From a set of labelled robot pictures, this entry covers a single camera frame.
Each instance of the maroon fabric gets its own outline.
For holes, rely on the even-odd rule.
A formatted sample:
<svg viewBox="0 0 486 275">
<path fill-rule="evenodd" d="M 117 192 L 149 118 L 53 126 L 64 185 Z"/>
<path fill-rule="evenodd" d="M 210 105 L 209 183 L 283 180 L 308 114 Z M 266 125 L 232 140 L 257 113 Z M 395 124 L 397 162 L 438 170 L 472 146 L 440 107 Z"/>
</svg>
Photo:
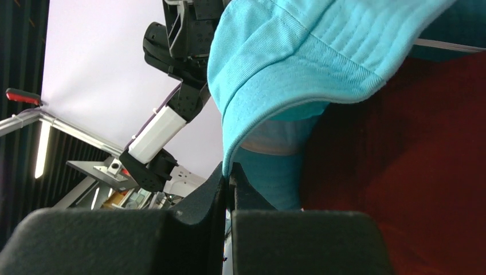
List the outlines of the maroon fabric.
<svg viewBox="0 0 486 275">
<path fill-rule="evenodd" d="M 373 217 L 397 274 L 486 274 L 486 53 L 408 59 L 310 137 L 304 209 Z"/>
</svg>

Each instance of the white wall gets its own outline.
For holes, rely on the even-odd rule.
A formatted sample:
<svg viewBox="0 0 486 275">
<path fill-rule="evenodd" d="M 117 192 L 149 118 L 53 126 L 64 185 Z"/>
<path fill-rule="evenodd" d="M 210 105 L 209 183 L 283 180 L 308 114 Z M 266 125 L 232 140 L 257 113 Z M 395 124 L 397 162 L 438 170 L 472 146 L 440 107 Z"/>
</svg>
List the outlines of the white wall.
<svg viewBox="0 0 486 275">
<path fill-rule="evenodd" d="M 42 100 L 57 118 L 124 147 L 177 81 L 144 61 L 162 0 L 51 0 Z M 165 149 L 208 177 L 222 159 L 221 115 L 210 100 Z"/>
</svg>

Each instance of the black corrugated ceiling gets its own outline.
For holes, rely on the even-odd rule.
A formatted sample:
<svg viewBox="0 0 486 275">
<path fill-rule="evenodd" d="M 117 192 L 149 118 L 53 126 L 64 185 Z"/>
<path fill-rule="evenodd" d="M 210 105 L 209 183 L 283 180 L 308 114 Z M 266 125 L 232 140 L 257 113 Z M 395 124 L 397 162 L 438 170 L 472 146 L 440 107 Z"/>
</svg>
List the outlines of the black corrugated ceiling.
<svg viewBox="0 0 486 275">
<path fill-rule="evenodd" d="M 41 93 L 48 0 L 0 1 L 0 120 L 32 108 L 8 101 L 18 88 Z M 44 175 L 34 178 L 40 123 L 0 137 L 0 249 L 16 225 L 35 209 L 55 205 L 84 177 L 67 160 L 104 160 L 103 151 L 51 129 Z"/>
</svg>

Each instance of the teal fabric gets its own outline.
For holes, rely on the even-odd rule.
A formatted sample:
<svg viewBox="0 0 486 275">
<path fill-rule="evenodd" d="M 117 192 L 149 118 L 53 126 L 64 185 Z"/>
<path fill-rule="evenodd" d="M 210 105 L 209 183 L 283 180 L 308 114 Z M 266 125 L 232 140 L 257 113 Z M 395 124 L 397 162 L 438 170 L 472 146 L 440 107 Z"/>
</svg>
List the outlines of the teal fabric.
<svg viewBox="0 0 486 275">
<path fill-rule="evenodd" d="M 239 149 L 267 119 L 303 120 L 329 102 L 369 98 L 453 0 L 233 0 L 221 17 L 208 83 L 222 113 L 223 174 L 242 163 L 278 209 L 299 207 L 301 155 Z"/>
</svg>

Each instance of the robotic arm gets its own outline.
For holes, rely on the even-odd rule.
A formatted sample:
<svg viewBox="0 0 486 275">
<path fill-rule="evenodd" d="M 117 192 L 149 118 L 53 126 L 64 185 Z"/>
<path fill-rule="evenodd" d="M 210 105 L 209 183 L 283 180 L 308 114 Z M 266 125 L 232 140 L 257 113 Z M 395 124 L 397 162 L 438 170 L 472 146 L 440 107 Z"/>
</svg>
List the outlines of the robotic arm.
<svg viewBox="0 0 486 275">
<path fill-rule="evenodd" d="M 145 61 L 181 81 L 120 155 L 122 165 L 147 191 L 162 191 L 171 180 L 179 166 L 163 147 L 201 112 L 210 97 L 209 50 L 229 1 L 163 0 L 168 27 L 154 22 L 147 28 Z"/>
</svg>

